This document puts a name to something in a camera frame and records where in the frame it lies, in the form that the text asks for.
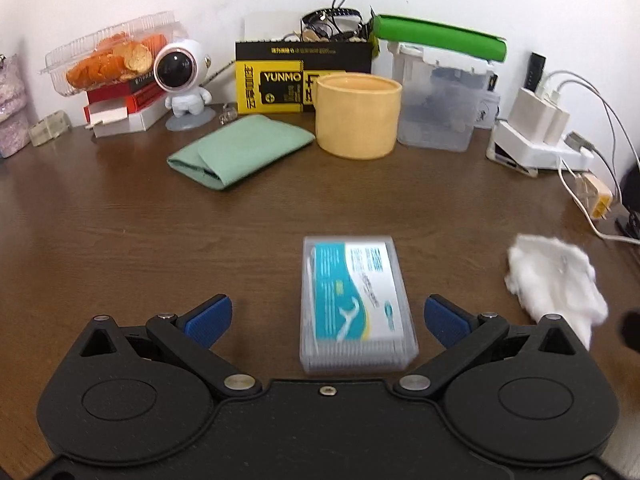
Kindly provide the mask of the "white cotton wad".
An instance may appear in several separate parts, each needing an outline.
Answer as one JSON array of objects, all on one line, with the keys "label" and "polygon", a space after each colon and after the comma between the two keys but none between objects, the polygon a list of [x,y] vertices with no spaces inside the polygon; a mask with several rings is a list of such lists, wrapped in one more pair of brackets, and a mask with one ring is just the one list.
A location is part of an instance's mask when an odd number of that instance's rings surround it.
[{"label": "white cotton wad", "polygon": [[587,254],[558,238],[518,234],[506,258],[506,288],[527,314],[536,322],[561,315],[589,348],[592,330],[608,317],[608,304]]}]

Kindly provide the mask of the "clear dental floss pick box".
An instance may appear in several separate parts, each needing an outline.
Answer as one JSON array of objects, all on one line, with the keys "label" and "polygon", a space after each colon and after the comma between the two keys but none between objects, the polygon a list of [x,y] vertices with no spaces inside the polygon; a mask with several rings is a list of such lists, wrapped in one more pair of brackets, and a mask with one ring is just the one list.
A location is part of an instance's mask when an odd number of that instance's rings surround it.
[{"label": "clear dental floss pick box", "polygon": [[393,239],[305,237],[299,334],[304,371],[399,372],[418,353]]}]

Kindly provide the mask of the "clear plastic storage container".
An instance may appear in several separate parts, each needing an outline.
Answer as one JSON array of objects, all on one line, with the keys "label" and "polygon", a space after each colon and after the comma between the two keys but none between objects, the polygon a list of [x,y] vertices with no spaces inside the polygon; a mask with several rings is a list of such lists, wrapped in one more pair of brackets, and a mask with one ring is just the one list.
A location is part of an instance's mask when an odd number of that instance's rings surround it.
[{"label": "clear plastic storage container", "polygon": [[392,78],[402,85],[398,141],[412,148],[464,152],[492,63],[446,49],[391,42]]}]

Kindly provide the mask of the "green folded cloth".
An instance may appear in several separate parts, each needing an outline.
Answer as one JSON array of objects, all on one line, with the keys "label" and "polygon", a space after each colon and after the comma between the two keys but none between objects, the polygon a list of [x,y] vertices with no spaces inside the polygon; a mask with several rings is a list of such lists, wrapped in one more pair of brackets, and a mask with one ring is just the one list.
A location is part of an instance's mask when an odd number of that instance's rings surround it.
[{"label": "green folded cloth", "polygon": [[215,191],[314,142],[306,129],[252,115],[206,134],[170,155],[168,166]]}]

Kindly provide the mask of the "yellow white plug adapter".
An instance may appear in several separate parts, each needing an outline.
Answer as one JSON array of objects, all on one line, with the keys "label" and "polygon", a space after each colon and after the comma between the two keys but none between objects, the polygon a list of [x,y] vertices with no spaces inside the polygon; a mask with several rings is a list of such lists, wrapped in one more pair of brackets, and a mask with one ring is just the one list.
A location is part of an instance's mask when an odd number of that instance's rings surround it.
[{"label": "yellow white plug adapter", "polygon": [[590,172],[575,177],[575,193],[591,220],[604,219],[614,202],[613,192]]}]

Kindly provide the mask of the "white power strip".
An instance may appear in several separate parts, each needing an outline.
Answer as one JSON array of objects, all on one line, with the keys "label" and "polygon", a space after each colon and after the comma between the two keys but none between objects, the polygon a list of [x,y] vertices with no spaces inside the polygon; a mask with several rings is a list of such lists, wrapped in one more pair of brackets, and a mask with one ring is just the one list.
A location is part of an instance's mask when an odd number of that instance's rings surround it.
[{"label": "white power strip", "polygon": [[574,150],[563,140],[558,145],[533,142],[524,138],[507,122],[496,123],[492,130],[492,140],[514,162],[525,168],[556,169],[560,159],[563,159],[571,170],[586,171],[594,161],[594,155],[585,148]]}]

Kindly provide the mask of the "white charger left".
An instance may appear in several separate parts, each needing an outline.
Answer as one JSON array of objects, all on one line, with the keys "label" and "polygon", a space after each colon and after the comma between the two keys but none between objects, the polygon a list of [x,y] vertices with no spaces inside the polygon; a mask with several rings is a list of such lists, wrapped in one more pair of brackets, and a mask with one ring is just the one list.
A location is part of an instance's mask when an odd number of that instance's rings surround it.
[{"label": "white charger left", "polygon": [[535,92],[519,88],[508,117],[508,124],[523,138],[534,143],[544,142],[555,107],[538,98]]}]

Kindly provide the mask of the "white charger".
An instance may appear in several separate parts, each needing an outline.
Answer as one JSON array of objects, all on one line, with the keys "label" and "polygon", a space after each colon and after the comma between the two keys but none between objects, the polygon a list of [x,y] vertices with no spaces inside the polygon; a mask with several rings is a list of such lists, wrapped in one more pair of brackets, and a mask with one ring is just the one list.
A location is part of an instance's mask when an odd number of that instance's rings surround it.
[{"label": "white charger", "polygon": [[523,138],[534,143],[544,142],[555,107],[538,98],[535,92],[519,88],[508,117],[508,124]]},{"label": "white charger", "polygon": [[549,127],[544,134],[544,143],[553,146],[558,145],[569,119],[570,114],[561,107],[556,106]]}]

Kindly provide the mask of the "white charger right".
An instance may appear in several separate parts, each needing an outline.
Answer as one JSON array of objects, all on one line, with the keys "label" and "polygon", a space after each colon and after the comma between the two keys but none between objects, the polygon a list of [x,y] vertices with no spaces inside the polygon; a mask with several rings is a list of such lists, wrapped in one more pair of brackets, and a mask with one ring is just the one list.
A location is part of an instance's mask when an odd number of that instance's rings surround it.
[{"label": "white charger right", "polygon": [[558,145],[569,119],[570,114],[561,107],[556,106],[549,127],[544,134],[544,143],[553,146]]}]

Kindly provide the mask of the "red white boxes stack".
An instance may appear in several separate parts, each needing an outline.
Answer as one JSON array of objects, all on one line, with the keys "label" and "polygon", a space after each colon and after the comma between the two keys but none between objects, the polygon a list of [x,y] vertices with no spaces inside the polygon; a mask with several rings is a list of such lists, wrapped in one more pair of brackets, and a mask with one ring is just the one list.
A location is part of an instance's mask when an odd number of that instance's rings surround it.
[{"label": "red white boxes stack", "polygon": [[166,93],[154,80],[110,84],[87,92],[86,128],[96,138],[149,130],[167,113]]}]

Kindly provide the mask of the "yellow round cup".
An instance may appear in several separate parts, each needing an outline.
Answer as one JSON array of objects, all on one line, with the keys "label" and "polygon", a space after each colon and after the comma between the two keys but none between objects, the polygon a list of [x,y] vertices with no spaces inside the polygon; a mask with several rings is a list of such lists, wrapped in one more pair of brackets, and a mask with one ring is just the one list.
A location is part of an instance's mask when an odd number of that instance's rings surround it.
[{"label": "yellow round cup", "polygon": [[323,151],[370,160],[390,154],[396,144],[402,85],[363,73],[333,73],[312,87],[317,143]]}]

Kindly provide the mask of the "small grey green block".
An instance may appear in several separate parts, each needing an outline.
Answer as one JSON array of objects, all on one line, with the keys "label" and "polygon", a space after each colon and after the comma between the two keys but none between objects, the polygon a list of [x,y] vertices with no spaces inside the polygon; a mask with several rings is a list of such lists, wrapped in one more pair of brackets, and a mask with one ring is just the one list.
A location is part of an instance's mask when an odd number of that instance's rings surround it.
[{"label": "small grey green block", "polygon": [[40,146],[70,131],[72,124],[64,110],[58,110],[33,124],[28,135],[33,146]]}]

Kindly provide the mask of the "pink textured vase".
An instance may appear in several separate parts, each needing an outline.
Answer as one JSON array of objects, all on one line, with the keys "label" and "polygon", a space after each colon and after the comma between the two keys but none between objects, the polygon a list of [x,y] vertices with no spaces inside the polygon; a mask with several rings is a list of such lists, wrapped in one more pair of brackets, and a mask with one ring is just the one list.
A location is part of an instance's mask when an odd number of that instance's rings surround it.
[{"label": "pink textured vase", "polygon": [[28,95],[16,54],[1,55],[0,148],[9,158],[29,144]]}]

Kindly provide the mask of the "white astronaut figurine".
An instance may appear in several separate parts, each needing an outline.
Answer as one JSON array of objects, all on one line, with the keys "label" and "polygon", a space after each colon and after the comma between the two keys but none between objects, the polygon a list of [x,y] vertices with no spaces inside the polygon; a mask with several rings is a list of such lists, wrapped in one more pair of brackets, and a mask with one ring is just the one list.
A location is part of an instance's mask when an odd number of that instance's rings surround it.
[{"label": "white astronaut figurine", "polygon": [[210,58],[193,39],[166,44],[154,60],[153,75],[166,93],[165,107],[171,111],[169,131],[195,129],[211,122],[216,112],[209,106],[212,95],[204,88]]}]

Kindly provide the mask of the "black yellow Yunmo box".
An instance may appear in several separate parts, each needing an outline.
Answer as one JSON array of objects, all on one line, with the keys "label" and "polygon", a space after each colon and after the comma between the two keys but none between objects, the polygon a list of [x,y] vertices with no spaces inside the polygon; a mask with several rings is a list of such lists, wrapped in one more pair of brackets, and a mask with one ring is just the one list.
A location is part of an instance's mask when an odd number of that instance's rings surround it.
[{"label": "black yellow Yunmo box", "polygon": [[236,105],[242,115],[311,110],[312,84],[332,73],[370,73],[367,41],[241,41],[235,45]]}]

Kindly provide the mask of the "clear snack clamshell box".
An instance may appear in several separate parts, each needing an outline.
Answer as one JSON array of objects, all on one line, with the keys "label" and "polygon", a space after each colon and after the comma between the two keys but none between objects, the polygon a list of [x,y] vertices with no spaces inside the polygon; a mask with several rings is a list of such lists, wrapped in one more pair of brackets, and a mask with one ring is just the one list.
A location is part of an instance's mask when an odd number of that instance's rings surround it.
[{"label": "clear snack clamshell box", "polygon": [[160,50],[185,36],[171,11],[143,15],[50,51],[42,72],[58,94],[73,96],[151,73]]}]

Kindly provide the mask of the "green cylindrical case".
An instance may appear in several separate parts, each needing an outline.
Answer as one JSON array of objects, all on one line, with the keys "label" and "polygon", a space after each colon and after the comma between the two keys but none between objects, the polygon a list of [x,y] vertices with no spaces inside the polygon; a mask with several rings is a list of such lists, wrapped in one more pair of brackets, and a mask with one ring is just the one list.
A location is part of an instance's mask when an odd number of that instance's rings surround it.
[{"label": "green cylindrical case", "polygon": [[462,27],[378,14],[373,19],[373,32],[378,39],[389,42],[420,44],[490,62],[502,63],[506,59],[506,40]]}]

